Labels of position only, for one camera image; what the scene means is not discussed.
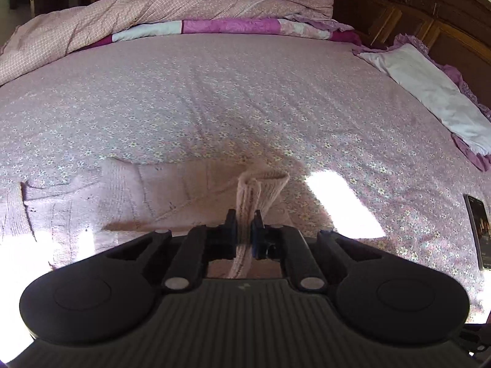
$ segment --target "ribbed gray panel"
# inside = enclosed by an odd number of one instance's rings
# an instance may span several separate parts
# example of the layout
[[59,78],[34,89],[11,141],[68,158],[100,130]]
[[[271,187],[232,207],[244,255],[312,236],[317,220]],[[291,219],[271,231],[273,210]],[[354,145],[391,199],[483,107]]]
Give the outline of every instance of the ribbed gray panel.
[[34,342],[13,368],[465,368],[476,363],[452,343],[389,347],[345,327],[325,298],[286,280],[204,280],[165,297],[147,323],[96,347]]

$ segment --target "smartphone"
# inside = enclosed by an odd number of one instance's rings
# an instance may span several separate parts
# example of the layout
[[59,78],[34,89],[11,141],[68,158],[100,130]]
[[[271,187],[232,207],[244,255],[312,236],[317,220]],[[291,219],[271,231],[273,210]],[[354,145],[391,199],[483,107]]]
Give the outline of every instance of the smartphone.
[[479,269],[491,269],[491,234],[484,203],[471,195],[464,194],[470,226],[476,244]]

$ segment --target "pillow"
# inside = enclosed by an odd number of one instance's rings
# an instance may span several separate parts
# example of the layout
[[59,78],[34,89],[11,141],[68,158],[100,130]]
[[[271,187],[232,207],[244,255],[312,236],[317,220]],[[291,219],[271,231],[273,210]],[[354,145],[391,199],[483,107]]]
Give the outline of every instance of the pillow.
[[388,52],[363,52],[359,57],[417,98],[475,154],[491,153],[491,123],[452,80],[413,45]]

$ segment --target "wooden headboard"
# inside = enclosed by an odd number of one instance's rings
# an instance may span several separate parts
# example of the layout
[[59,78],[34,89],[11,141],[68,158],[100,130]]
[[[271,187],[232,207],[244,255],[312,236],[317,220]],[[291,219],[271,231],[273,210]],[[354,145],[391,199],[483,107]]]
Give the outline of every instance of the wooden headboard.
[[415,35],[438,63],[457,67],[491,107],[491,2],[488,0],[334,0],[334,19],[353,26],[365,45]]

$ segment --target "white fabric panel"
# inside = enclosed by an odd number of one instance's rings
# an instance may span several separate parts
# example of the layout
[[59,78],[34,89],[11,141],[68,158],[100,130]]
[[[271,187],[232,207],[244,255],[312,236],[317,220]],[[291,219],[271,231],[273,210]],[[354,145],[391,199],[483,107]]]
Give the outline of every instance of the white fabric panel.
[[148,36],[180,35],[182,26],[182,21],[138,25],[122,32],[114,33],[112,35],[112,42],[134,40]]
[[456,84],[413,45],[389,52],[364,52],[360,58],[386,73],[456,133],[474,153],[491,153],[491,123]]

